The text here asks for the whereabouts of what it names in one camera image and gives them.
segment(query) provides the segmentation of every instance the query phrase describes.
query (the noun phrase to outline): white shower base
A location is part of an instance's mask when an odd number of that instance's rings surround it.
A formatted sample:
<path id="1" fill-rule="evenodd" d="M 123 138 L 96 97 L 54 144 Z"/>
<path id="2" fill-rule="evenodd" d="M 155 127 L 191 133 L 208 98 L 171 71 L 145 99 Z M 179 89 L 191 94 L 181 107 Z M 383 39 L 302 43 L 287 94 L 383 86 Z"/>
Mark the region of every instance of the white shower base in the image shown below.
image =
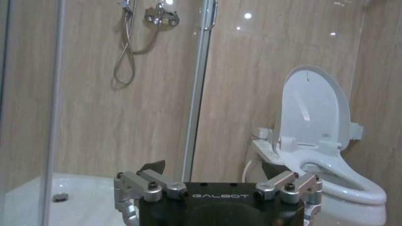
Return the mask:
<path id="1" fill-rule="evenodd" d="M 36 226 L 40 178 L 5 195 L 5 226 Z M 123 226 L 115 210 L 113 180 L 72 174 L 53 174 L 52 194 L 68 193 L 68 201 L 50 203 L 49 226 Z"/>

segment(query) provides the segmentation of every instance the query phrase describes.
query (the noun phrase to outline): shower hose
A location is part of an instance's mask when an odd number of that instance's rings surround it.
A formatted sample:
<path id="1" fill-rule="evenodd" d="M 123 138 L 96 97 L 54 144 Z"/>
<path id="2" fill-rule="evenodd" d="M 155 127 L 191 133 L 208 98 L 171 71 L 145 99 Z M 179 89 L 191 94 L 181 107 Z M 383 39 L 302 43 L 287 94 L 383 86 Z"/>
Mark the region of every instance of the shower hose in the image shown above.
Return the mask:
<path id="1" fill-rule="evenodd" d="M 125 31 L 124 32 L 124 39 L 125 40 L 121 43 L 123 50 L 120 52 L 120 56 L 116 60 L 116 64 L 115 64 L 115 68 L 113 68 L 115 80 L 123 85 L 128 85 L 132 82 L 133 77 L 136 75 L 136 65 L 135 65 L 133 55 L 144 54 L 152 48 L 152 46 L 155 44 L 155 41 L 156 41 L 157 34 L 159 34 L 159 28 L 160 28 L 160 23 L 161 23 L 161 13 L 157 13 L 157 16 L 153 20 L 153 24 L 156 25 L 156 31 L 152 34 L 151 41 L 148 42 L 148 44 L 145 45 L 145 47 L 141 50 L 133 51 L 132 47 L 131 47 L 129 39 L 131 39 L 131 32 L 132 32 L 132 27 L 133 27 L 136 7 L 137 7 L 137 0 L 133 0 L 132 8 L 129 8 L 129 5 L 123 7 L 123 11 L 124 11 L 123 25 L 124 25 L 124 31 Z M 128 53 L 128 60 L 129 60 L 129 65 L 131 65 L 131 76 L 127 80 L 121 80 L 117 76 L 117 71 L 119 71 L 120 64 L 121 64 L 121 59 L 123 59 L 123 56 L 124 56 L 125 53 Z"/>

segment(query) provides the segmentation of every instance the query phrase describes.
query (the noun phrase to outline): handheld shower head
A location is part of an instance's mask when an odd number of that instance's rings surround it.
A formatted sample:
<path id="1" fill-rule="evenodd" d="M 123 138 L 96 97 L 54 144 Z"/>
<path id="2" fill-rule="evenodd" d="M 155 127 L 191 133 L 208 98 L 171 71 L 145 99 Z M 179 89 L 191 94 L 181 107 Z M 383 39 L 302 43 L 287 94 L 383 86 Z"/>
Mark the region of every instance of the handheld shower head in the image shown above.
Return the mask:
<path id="1" fill-rule="evenodd" d="M 129 0 L 121 0 L 120 7 L 123 8 L 124 12 L 128 14 L 133 14 L 132 9 L 129 8 Z"/>

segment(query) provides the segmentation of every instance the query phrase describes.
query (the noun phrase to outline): silver metal clamp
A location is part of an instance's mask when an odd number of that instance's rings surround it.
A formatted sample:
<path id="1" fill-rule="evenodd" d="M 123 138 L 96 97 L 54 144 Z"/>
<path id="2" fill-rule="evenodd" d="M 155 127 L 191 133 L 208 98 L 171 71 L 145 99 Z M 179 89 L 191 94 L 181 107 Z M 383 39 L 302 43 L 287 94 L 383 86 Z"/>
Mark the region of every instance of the silver metal clamp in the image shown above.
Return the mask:
<path id="1" fill-rule="evenodd" d="M 268 181 L 255 185 L 255 194 L 261 201 L 272 200 L 279 191 L 280 200 L 287 204 L 304 202 L 304 226 L 311 226 L 314 216 L 320 212 L 322 180 L 316 175 L 306 173 L 302 177 L 284 171 Z"/>

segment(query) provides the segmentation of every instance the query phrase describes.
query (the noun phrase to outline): shower faucet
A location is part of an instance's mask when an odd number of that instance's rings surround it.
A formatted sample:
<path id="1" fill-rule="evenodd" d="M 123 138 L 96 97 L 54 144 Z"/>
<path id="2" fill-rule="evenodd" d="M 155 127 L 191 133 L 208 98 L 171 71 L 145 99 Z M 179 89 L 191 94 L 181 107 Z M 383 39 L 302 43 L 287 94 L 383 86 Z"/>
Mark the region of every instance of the shower faucet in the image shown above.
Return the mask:
<path id="1" fill-rule="evenodd" d="M 144 19 L 153 24 L 159 24 L 167 19 L 168 25 L 172 27 L 177 26 L 180 22 L 177 12 L 167 11 L 163 3 L 157 3 L 155 8 L 149 7 L 145 9 Z"/>

